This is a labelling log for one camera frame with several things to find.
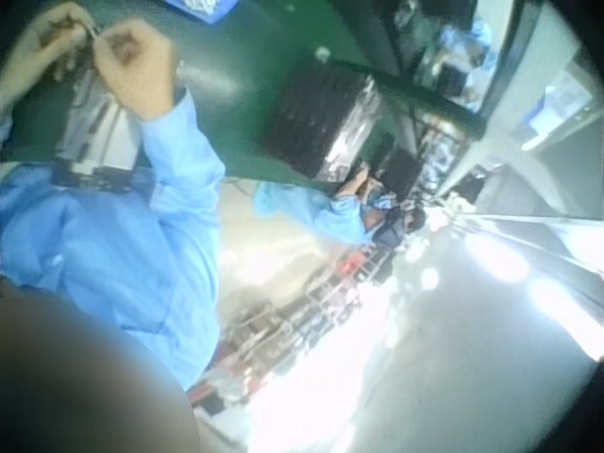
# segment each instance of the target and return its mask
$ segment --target blue work uniform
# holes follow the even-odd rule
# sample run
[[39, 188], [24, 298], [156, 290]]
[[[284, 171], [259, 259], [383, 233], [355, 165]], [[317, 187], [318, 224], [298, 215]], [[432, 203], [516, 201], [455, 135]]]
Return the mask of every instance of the blue work uniform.
[[218, 343], [217, 204], [225, 166], [198, 130], [188, 92], [141, 128], [157, 182], [151, 202], [137, 188], [115, 194], [54, 186], [46, 165], [22, 164], [8, 175], [0, 186], [0, 271], [132, 335], [187, 390]]
[[260, 216], [284, 212], [313, 231], [341, 243], [370, 243], [370, 231], [362, 221], [364, 206], [356, 195], [337, 198], [291, 184], [262, 182], [254, 193], [254, 210]]

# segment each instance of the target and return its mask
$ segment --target factory floor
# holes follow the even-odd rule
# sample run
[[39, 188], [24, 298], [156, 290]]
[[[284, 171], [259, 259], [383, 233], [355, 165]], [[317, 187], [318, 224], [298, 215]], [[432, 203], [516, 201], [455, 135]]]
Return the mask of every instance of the factory floor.
[[223, 326], [236, 313], [264, 300], [277, 307], [294, 301], [309, 277], [346, 249], [283, 214], [259, 217], [251, 199], [257, 184], [226, 178], [220, 186], [218, 316]]

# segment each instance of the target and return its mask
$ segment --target bright light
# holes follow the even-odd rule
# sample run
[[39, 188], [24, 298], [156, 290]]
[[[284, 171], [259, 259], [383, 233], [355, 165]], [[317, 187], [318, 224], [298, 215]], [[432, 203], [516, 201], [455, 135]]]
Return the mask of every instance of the bright light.
[[429, 291], [438, 286], [438, 272], [433, 267], [429, 267], [422, 272], [422, 288]]
[[355, 427], [353, 425], [346, 425], [342, 430], [338, 440], [336, 441], [330, 453], [345, 453], [348, 448], [352, 445], [352, 441], [355, 439]]
[[508, 246], [489, 236], [470, 234], [465, 245], [482, 266], [495, 277], [508, 283], [519, 283], [529, 275], [529, 264]]
[[526, 142], [525, 144], [523, 144], [520, 147], [520, 149], [522, 149], [523, 151], [530, 151], [532, 148], [534, 148], [535, 146], [537, 146], [539, 143], [541, 143], [546, 138], [547, 138], [547, 134], [545, 134], [545, 135], [538, 135], [534, 139], [530, 139], [528, 142]]
[[592, 318], [553, 280], [537, 280], [530, 285], [530, 295], [537, 307], [555, 319], [595, 361], [604, 357], [604, 327]]
[[333, 440], [357, 410], [363, 370], [383, 341], [388, 300], [367, 284], [370, 304], [329, 332], [287, 375], [251, 400], [250, 453], [282, 453]]
[[398, 328], [391, 327], [390, 330], [386, 333], [386, 338], [384, 339], [384, 346], [387, 349], [394, 349], [398, 344]]
[[410, 263], [419, 261], [424, 255], [426, 248], [428, 248], [428, 245], [428, 240], [414, 241], [409, 247], [409, 250], [405, 253], [405, 260]]
[[442, 208], [426, 209], [426, 211], [428, 214], [428, 226], [430, 231], [435, 232], [449, 225], [450, 218], [445, 214], [445, 210]]
[[398, 293], [398, 279], [395, 276], [389, 276], [380, 289], [390, 298], [393, 294]]

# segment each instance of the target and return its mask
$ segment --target workstation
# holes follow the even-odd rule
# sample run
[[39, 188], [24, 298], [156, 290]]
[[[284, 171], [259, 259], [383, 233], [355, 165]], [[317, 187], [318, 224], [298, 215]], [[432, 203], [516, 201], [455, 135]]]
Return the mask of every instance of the workstation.
[[215, 451], [532, 451], [564, 417], [604, 355], [603, 103], [549, 2], [61, 3], [34, 55], [84, 25], [74, 70], [0, 104], [3, 291], [136, 338]]

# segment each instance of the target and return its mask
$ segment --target finger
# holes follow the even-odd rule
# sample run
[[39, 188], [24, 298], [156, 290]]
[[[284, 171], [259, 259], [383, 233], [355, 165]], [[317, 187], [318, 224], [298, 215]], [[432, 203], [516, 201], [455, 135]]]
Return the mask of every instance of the finger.
[[86, 31], [81, 26], [77, 26], [69, 32], [62, 33], [40, 51], [38, 63], [45, 69], [84, 40], [86, 40]]
[[108, 28], [102, 36], [107, 39], [117, 36], [130, 36], [138, 43], [145, 43], [162, 35], [143, 19], [131, 19]]
[[77, 49], [72, 49], [71, 52], [69, 52], [69, 54], [67, 55], [67, 61], [65, 62], [65, 70], [66, 71], [73, 71], [76, 68], [76, 62], [77, 62]]
[[54, 79], [57, 82], [60, 82], [63, 79], [63, 74], [65, 74], [65, 66], [67, 64], [66, 55], [59, 57], [57, 60], [57, 64], [55, 64], [55, 73]]
[[56, 8], [49, 9], [34, 20], [32, 27], [38, 33], [43, 33], [50, 26], [66, 20], [82, 23], [87, 28], [94, 27], [94, 19], [88, 11], [73, 2], [64, 3]]
[[111, 48], [107, 39], [100, 36], [94, 41], [94, 65], [101, 74], [109, 86], [113, 86], [114, 83], [120, 77], [120, 73], [123, 71], [122, 64], [115, 57], [113, 49]]

